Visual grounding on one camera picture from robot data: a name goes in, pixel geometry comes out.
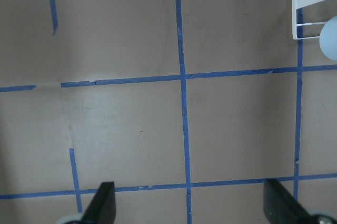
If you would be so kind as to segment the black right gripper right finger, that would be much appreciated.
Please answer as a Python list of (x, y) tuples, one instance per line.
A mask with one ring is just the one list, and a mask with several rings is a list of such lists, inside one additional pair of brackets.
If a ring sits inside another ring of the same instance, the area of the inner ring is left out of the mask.
[(269, 223), (320, 223), (309, 214), (277, 179), (264, 181), (264, 214)]

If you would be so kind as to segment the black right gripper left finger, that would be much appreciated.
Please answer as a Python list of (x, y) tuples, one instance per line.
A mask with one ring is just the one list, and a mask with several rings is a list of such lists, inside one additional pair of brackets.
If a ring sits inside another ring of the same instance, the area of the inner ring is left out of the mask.
[(102, 182), (84, 212), (81, 223), (113, 224), (116, 218), (114, 182)]

